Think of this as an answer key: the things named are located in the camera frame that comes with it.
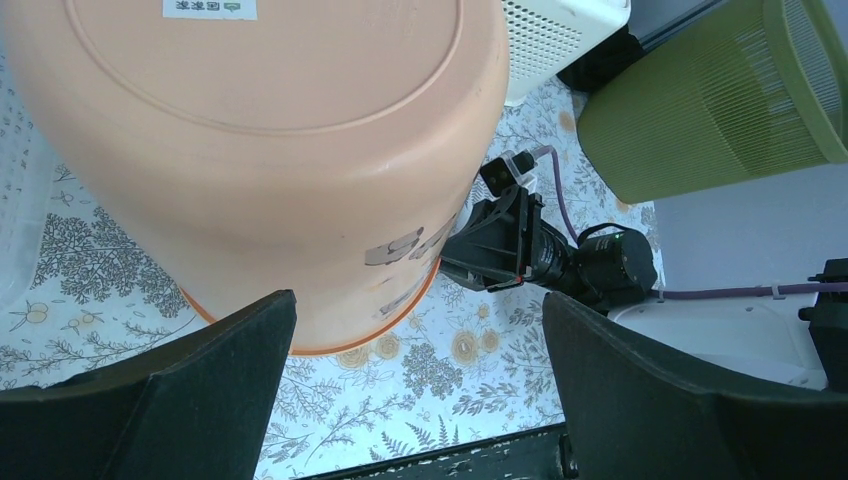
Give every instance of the purple cable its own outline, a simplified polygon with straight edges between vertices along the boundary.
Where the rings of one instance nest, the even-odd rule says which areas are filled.
[[[577,243],[577,231],[574,230],[574,225],[568,218],[568,210],[565,208],[565,198],[563,197],[562,174],[559,167],[559,156],[553,145],[545,145],[530,151],[534,160],[538,160],[545,155],[550,155],[554,164],[554,182],[556,183],[557,203],[559,203],[559,213],[562,214],[562,221],[565,222],[565,228],[568,229],[568,234],[574,243]],[[800,283],[795,285],[778,285],[778,295],[799,295],[805,293],[842,293],[848,292],[848,282],[835,283]],[[659,297],[658,290],[651,290],[651,295]],[[739,298],[739,297],[767,297],[774,295],[772,287],[740,287],[740,288],[719,288],[714,290],[693,290],[693,291],[663,291],[662,297],[668,300],[708,300],[714,298]]]
[[[574,243],[577,243],[577,230],[574,229],[574,225],[571,224],[571,220],[568,218],[568,210],[565,208],[565,198],[563,197],[563,189],[562,189],[562,174],[559,169],[559,155],[556,153],[556,149],[553,145],[545,145],[544,147],[539,147],[530,152],[530,155],[533,155],[534,160],[538,160],[545,155],[550,155],[551,160],[553,160],[554,164],[554,182],[556,183],[556,193],[557,193],[557,203],[559,203],[559,213],[562,214],[562,221],[565,222],[565,228],[568,229],[568,235],[571,236],[571,239],[574,240]]]
[[[848,282],[799,283],[778,285],[778,295],[799,295],[804,293],[842,293],[848,292]],[[708,300],[713,298],[769,297],[772,287],[719,288],[715,290],[695,290],[691,292],[663,291],[662,297],[668,300]],[[651,290],[651,296],[659,297],[658,290]]]

